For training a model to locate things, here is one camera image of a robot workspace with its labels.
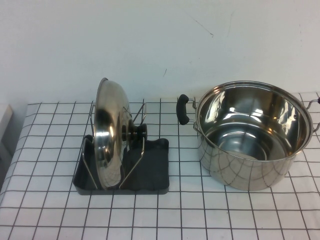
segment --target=pot lid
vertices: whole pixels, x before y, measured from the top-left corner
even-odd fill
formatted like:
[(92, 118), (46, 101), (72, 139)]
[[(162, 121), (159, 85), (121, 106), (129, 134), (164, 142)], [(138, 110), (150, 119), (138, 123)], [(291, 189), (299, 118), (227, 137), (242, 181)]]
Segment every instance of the pot lid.
[(123, 88), (103, 78), (99, 84), (94, 115), (94, 154), (101, 186), (119, 186), (125, 178), (122, 167), (123, 151), (128, 140), (132, 115)]

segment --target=black grid line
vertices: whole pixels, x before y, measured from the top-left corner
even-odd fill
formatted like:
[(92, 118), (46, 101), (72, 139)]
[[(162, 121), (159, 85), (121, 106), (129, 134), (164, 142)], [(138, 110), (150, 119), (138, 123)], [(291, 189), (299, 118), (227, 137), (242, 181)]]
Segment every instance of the black grid line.
[(86, 214), (85, 214), (85, 219), (84, 219), (84, 225), (83, 225), (81, 240), (84, 239), (84, 234), (85, 234), (85, 229), (86, 229), (86, 225), (87, 225), (87, 218), (88, 218), (88, 213), (89, 213), (89, 206), (90, 206), (90, 202), (91, 202), (91, 197), (92, 197), (92, 194), (90, 194), (88, 207), (86, 209)]
[(306, 224), (306, 221), (305, 221), (305, 217), (304, 217), (304, 215), (303, 215), (303, 213), (302, 213), (302, 210), (301, 210), (301, 206), (300, 206), (300, 202), (299, 202), (298, 194), (297, 194), (296, 189), (295, 189), (294, 182), (292, 181), (292, 178), (291, 178), (290, 172), (288, 172), (288, 174), (289, 174), (289, 176), (290, 176), (290, 181), (291, 181), (291, 184), (292, 184), (292, 187), (293, 187), (293, 191), (294, 191), (294, 193), (295, 193), (295, 197), (296, 197), (296, 200), (297, 200), (298, 205), (299, 205), (299, 209), (300, 209), (300, 212), (301, 212), (301, 217), (302, 217), (302, 220), (303, 220), (303, 224), (304, 224), (304, 227), (305, 227), (306, 233), (308, 234), (308, 238), (309, 238), (309, 240), (311, 240), (311, 239), (310, 239), (310, 235), (309, 235), (309, 231), (308, 231), (308, 228), (307, 228), (307, 224)]
[[(3, 225), (3, 227), (12, 227), (12, 225)], [(34, 228), (34, 225), (19, 225), (17, 226), (19, 228)], [(57, 228), (57, 226), (51, 226), (51, 225), (44, 225), (41, 226), (41, 228)], [(75, 229), (82, 229), (83, 226), (63, 226), (62, 228), (75, 228)], [(99, 229), (99, 228), (106, 228), (105, 226), (86, 226), (86, 228), (95, 228), (95, 229)], [(131, 227), (128, 226), (110, 226), (110, 229), (130, 229)], [(134, 226), (134, 229), (154, 229), (154, 226)], [(159, 229), (181, 229), (181, 227), (179, 226), (159, 226)], [(205, 227), (191, 227), (191, 226), (185, 226), (183, 227), (183, 229), (203, 229), (205, 230)], [(250, 227), (208, 227), (208, 229), (226, 229), (226, 230), (256, 230), (255, 228), (250, 228)], [(279, 230), (278, 228), (262, 228), (260, 230)], [(283, 230), (303, 230), (305, 231), (305, 228), (283, 228)], [(308, 230), (316, 230), (319, 231), (320, 228), (308, 228)]]
[(112, 193), (112, 199), (111, 199), (111, 206), (110, 206), (110, 214), (109, 214), (109, 221), (108, 221), (108, 229), (106, 231), (106, 238), (105, 240), (108, 240), (108, 236), (109, 236), (109, 229), (110, 229), (110, 222), (111, 222), (111, 213), (112, 213), (112, 209), (113, 209), (113, 204), (114, 204), (114, 197), (115, 197), (115, 192), (113, 191)]
[[(58, 108), (58, 104), (59, 104), (59, 103), (56, 103), (55, 110), (54, 110), (54, 113), (53, 113), (53, 115), (52, 115), (51, 123), (52, 123), (52, 121), (53, 121), (53, 119), (54, 119), (56, 110), (57, 110), (57, 108)], [(46, 132), (46, 136), (44, 137), (44, 140), (43, 140), (43, 143), (42, 143), (42, 147), (44, 146), (44, 144), (45, 144), (45, 142), (46, 142), (48, 132), (49, 132), (49, 128), (48, 128), (48, 130), (47, 130), (47, 132)], [(38, 159), (39, 159), (39, 156), (40, 156), (40, 154), (41, 154), (41, 151), (42, 151), (42, 150), (39, 151), (39, 154), (38, 154), (38, 157), (37, 157), (37, 159), (36, 159), (36, 162), (37, 162)], [(15, 223), (16, 223), (17, 218), (18, 218), (18, 215), (19, 215), (19, 213), (20, 213), (20, 209), (21, 209), (22, 203), (23, 203), (23, 201), (24, 201), (24, 199), (25, 199), (25, 196), (26, 196), (26, 193), (27, 193), (29, 184), (30, 184), (31, 179), (32, 179), (32, 175), (33, 175), (33, 173), (34, 173), (34, 171), (35, 171), (35, 169), (36, 169), (36, 165), (37, 165), (37, 164), (34, 164), (34, 167), (33, 167), (33, 170), (32, 170), (31, 176), (30, 176), (30, 179), (29, 179), (29, 181), (28, 181), (28, 184), (27, 184), (27, 186), (26, 186), (25, 192), (24, 192), (24, 194), (23, 194), (23, 197), (22, 197), (22, 200), (21, 200), (21, 203), (20, 203), (20, 208), (19, 208), (18, 211), (17, 211), (17, 214), (16, 214), (16, 216), (15, 216), (15, 220), (14, 220), (14, 222), (13, 222), (13, 226), (12, 226), (12, 228), (11, 228), (11, 232), (10, 232), (9, 237), (8, 237), (9, 239), (10, 239), (10, 237), (11, 237), (12, 231), (13, 231), (13, 229), (14, 229)]]
[[(90, 102), (86, 102), (86, 101), (79, 101), (79, 102), (77, 102), (77, 104), (92, 104), (92, 103), (95, 103), (95, 102), (93, 102), (93, 101), (90, 101)], [(28, 106), (30, 105), (37, 105), (37, 104), (39, 104), (39, 103), (29, 103), (28, 104)], [(57, 104), (56, 102), (42, 102), (41, 103), (42, 105), (52, 105), (52, 104)], [(73, 101), (73, 102), (59, 102), (59, 104), (75, 104), (75, 102)]]
[(133, 215), (132, 215), (132, 229), (131, 229), (131, 240), (133, 239), (133, 236), (134, 236), (136, 200), (137, 200), (137, 194), (134, 194)]
[[(22, 129), (24, 129), (25, 127), (29, 127), (29, 126), (48, 126), (48, 125), (49, 125), (48, 123), (32, 123), (32, 124), (24, 125), (22, 127)], [(52, 123), (51, 124), (51, 126), (65, 126), (65, 125), (67, 125), (67, 124), (66, 123)], [(69, 125), (70, 126), (78, 126), (78, 125), (86, 125), (86, 124), (85, 123), (70, 123)], [(159, 123), (149, 122), (148, 125), (159, 125)], [(172, 125), (177, 125), (177, 124), (176, 123), (161, 123), (161, 125), (172, 126)]]
[[(54, 161), (49, 161), (49, 160), (42, 160), (40, 161), (41, 163), (55, 163), (55, 162), (59, 162), (59, 163), (74, 163), (76, 162), (77, 160), (68, 160), (68, 161), (58, 161), (58, 160), (54, 160)], [(20, 160), (20, 161), (15, 161), (13, 162), (11, 165), (15, 164), (15, 163), (36, 163), (37, 161), (27, 161), (27, 160)], [(25, 176), (25, 175), (21, 175), (21, 174), (14, 174), (14, 175), (11, 175), (11, 176), (8, 176), (6, 179), (9, 179), (10, 177), (13, 177), (13, 176)]]
[[(24, 190), (8, 190), (6, 192), (24, 192)], [(28, 190), (29, 193), (46, 193), (47, 191), (46, 190)], [(76, 190), (50, 190), (48, 191), (49, 193), (76, 193), (77, 191)], [(169, 193), (224, 193), (224, 191), (186, 191), (186, 190), (182, 190), (182, 191), (178, 191), (178, 190), (170, 190), (168, 191)], [(227, 193), (229, 194), (248, 194), (248, 192), (241, 192), (241, 191), (228, 191)], [(259, 194), (270, 194), (271, 192), (255, 192), (255, 191), (251, 191), (251, 193), (259, 193)], [(274, 192), (273, 194), (294, 194), (295, 192), (294, 191), (286, 191), (286, 192)], [(318, 194), (319, 192), (317, 191), (299, 191), (299, 192), (296, 192), (297, 194)], [(0, 209), (1, 208), (18, 208), (18, 207), (7, 207), (7, 206), (0, 206)]]
[(179, 156), (179, 190), (180, 190), (180, 227), (181, 227), (181, 240), (183, 240), (183, 225), (182, 225), (182, 194), (181, 194), (181, 162), (180, 162), (180, 129), (179, 129), (179, 120), (176, 120), (178, 125), (178, 156)]
[[(58, 161), (58, 163), (76, 163), (77, 161)], [(197, 163), (198, 161), (181, 161), (182, 163)], [(24, 163), (37, 163), (36, 161), (24, 161)], [(41, 163), (57, 163), (56, 161), (41, 161)], [(14, 174), (12, 176), (8, 176), (5, 180), (10, 179), (12, 177), (29, 177), (28, 174)], [(33, 175), (37, 177), (50, 177), (50, 175)], [(55, 174), (55, 177), (73, 177), (73, 175), (59, 175)], [(169, 175), (170, 177), (209, 177), (208, 175)], [(320, 178), (320, 176), (312, 176), (312, 175), (304, 175), (304, 176), (285, 176), (285, 178), (292, 178), (292, 179), (298, 179), (298, 178)]]
[[(55, 209), (55, 210), (63, 210), (65, 209), (64, 207), (17, 207), (17, 206), (5, 206), (2, 207), (2, 209)], [(87, 210), (87, 207), (69, 207), (68, 209), (80, 209), (80, 210)], [(89, 209), (96, 209), (96, 210), (102, 210), (102, 209), (127, 209), (127, 210), (133, 210), (133, 209), (139, 209), (139, 210), (143, 210), (143, 209), (148, 209), (148, 210), (157, 210), (157, 209), (161, 209), (161, 210), (224, 210), (224, 211), (251, 211), (251, 208), (203, 208), (203, 207), (198, 207), (198, 208), (172, 208), (172, 207), (90, 207)], [(274, 209), (254, 209), (254, 211), (262, 211), (262, 212), (274, 212)], [(278, 209), (278, 212), (312, 212), (312, 211), (320, 211), (320, 208), (314, 208), (314, 209)]]
[[(20, 139), (26, 138), (26, 137), (44, 137), (44, 135), (28, 135), (28, 136), (23, 136)], [(82, 137), (82, 135), (47, 135), (47, 137)]]
[[(161, 136), (161, 98), (160, 98), (160, 106), (159, 106), (159, 139)], [(158, 217), (159, 217), (159, 191), (156, 195), (156, 229), (155, 229), (155, 240), (158, 240)]]
[[(23, 147), (23, 148), (19, 148), (16, 150), (22, 150), (22, 149), (60, 149), (60, 147)], [(63, 147), (63, 149), (80, 149), (79, 147)], [(169, 149), (198, 149), (197, 147), (177, 147), (177, 146), (170, 146)]]
[(203, 176), (201, 176), (201, 188), (202, 188), (202, 200), (203, 200), (203, 214), (204, 214), (204, 226), (205, 226), (205, 236), (208, 240), (208, 226), (207, 226), (207, 216), (206, 216), (206, 203), (205, 203), (205, 193), (204, 193), (204, 181)]
[(225, 194), (226, 207), (227, 207), (228, 217), (229, 217), (229, 224), (230, 224), (230, 230), (231, 230), (231, 238), (232, 238), (232, 240), (234, 240), (234, 234), (233, 234), (233, 231), (232, 231), (232, 229), (234, 229), (234, 228), (232, 228), (232, 224), (231, 224), (231, 216), (230, 216), (230, 209), (229, 209), (229, 202), (228, 202), (226, 185), (224, 185), (224, 194)]
[(272, 200), (273, 200), (273, 203), (274, 203), (274, 208), (275, 208), (275, 211), (276, 211), (276, 216), (278, 217), (278, 221), (279, 221), (279, 226), (280, 226), (282, 238), (283, 238), (283, 240), (285, 240), (284, 230), (283, 230), (282, 225), (281, 225), (279, 212), (278, 212), (278, 208), (277, 208), (274, 192), (272, 191), (272, 187), (270, 187), (270, 190), (271, 190)]
[(248, 191), (248, 195), (249, 195), (249, 201), (250, 201), (250, 206), (251, 206), (251, 212), (252, 212), (252, 217), (253, 217), (253, 222), (254, 222), (254, 228), (255, 228), (255, 233), (256, 233), (256, 237), (259, 240), (259, 234), (258, 234), (258, 229), (257, 229), (257, 223), (256, 223), (256, 218), (255, 218), (255, 213), (254, 213), (254, 208), (252, 207), (252, 201), (251, 201), (251, 196), (250, 196), (250, 192)]
[[(155, 103), (157, 103), (158, 104), (158, 102), (145, 102), (145, 104), (155, 104)], [(70, 113), (65, 113), (65, 112), (59, 112), (59, 113), (56, 113), (56, 115), (69, 115)], [(89, 114), (89, 112), (74, 112), (73, 113), (74, 115), (85, 115), (85, 114)], [(136, 114), (138, 114), (137, 112), (131, 112), (131, 114), (132, 115), (136, 115)], [(159, 114), (158, 112), (149, 112), (148, 113), (148, 115), (157, 115), (157, 114)], [(163, 114), (166, 114), (166, 115), (176, 115), (176, 113), (175, 112), (163, 112)], [(27, 115), (27, 116), (25, 116), (26, 118), (27, 117), (31, 117), (31, 116), (33, 116), (33, 115), (36, 115), (35, 113), (32, 113), (32, 114), (30, 114), (30, 115)], [(50, 112), (41, 112), (41, 113), (38, 113), (38, 115), (52, 115), (52, 113), (50, 113)]]

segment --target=black plastic tray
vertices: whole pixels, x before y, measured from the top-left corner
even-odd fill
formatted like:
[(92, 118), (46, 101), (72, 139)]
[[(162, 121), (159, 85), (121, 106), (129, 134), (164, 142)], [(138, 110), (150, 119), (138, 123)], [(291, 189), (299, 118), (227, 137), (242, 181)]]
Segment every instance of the black plastic tray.
[[(89, 139), (85, 147), (85, 160), (90, 169), (92, 177), (97, 184), (96, 189), (88, 170), (82, 159), (79, 158), (78, 167), (76, 169), (73, 185), (80, 195), (143, 195), (143, 194), (166, 194), (169, 190), (169, 141), (160, 138), (154, 141), (145, 141), (144, 155), (139, 164), (132, 171), (128, 179), (121, 186), (121, 189), (105, 190), (101, 187), (96, 162), (95, 151), (92, 144), (93, 137), (85, 136)], [(122, 165), (128, 174), (132, 166), (137, 162), (141, 155), (141, 143), (135, 142), (130, 153), (125, 149), (123, 151)]]

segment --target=pot rim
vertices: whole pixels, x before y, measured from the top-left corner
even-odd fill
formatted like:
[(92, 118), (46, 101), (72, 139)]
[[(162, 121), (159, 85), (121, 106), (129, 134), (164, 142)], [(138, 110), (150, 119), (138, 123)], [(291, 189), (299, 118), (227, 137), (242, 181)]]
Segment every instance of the pot rim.
[[(200, 121), (199, 121), (199, 112), (203, 106), (203, 103), (206, 102), (206, 98), (208, 98), (211, 95), (217, 94), (220, 92), (221, 89), (229, 89), (229, 88), (234, 88), (237, 86), (243, 86), (243, 87), (256, 87), (256, 88), (262, 88), (265, 89), (267, 91), (271, 91), (271, 92), (275, 92), (278, 93), (279, 95), (281, 95), (283, 98), (287, 99), (288, 102), (290, 102), (292, 105), (294, 105), (295, 107), (298, 107), (301, 109), (300, 113), (305, 116), (305, 122), (308, 124), (308, 126), (306, 126), (306, 129), (308, 130), (308, 133), (306, 134), (304, 143), (298, 148), (298, 150), (296, 150), (295, 152), (293, 152), (291, 155), (280, 158), (280, 159), (273, 159), (273, 160), (256, 160), (256, 159), (248, 159), (248, 158), (244, 158), (244, 157), (240, 157), (234, 154), (231, 154), (223, 149), (221, 149), (220, 147), (218, 147), (216, 144), (214, 144), (203, 132), (202, 127), (200, 125)], [(198, 105), (196, 107), (195, 110), (195, 123), (197, 126), (197, 129), (199, 130), (199, 132), (201, 133), (201, 135), (205, 138), (207, 144), (212, 145), (215, 148), (218, 148), (220, 151), (231, 155), (233, 157), (239, 158), (239, 159), (243, 159), (243, 160), (248, 160), (248, 161), (253, 161), (253, 162), (277, 162), (277, 161), (282, 161), (282, 160), (288, 160), (291, 159), (292, 157), (295, 157), (297, 154), (299, 154), (310, 142), (312, 135), (313, 135), (313, 121), (311, 118), (311, 115), (309, 113), (309, 111), (307, 110), (307, 108), (304, 106), (303, 103), (301, 103), (294, 95), (292, 95), (291, 93), (287, 92), (286, 90), (283, 90), (280, 87), (268, 84), (268, 83), (264, 83), (264, 82), (260, 82), (260, 81), (249, 81), (249, 80), (241, 80), (241, 81), (230, 81), (230, 82), (226, 82), (220, 85), (217, 85), (213, 88), (211, 88), (210, 90), (208, 90), (199, 100)]]

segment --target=black handle grip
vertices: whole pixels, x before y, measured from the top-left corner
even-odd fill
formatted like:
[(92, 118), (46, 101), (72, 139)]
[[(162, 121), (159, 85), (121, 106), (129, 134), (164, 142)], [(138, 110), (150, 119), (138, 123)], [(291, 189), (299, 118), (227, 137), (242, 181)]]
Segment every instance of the black handle grip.
[(182, 94), (180, 95), (178, 102), (176, 103), (176, 116), (181, 125), (186, 125), (189, 122), (189, 117), (187, 116), (186, 104), (189, 102), (189, 98)]

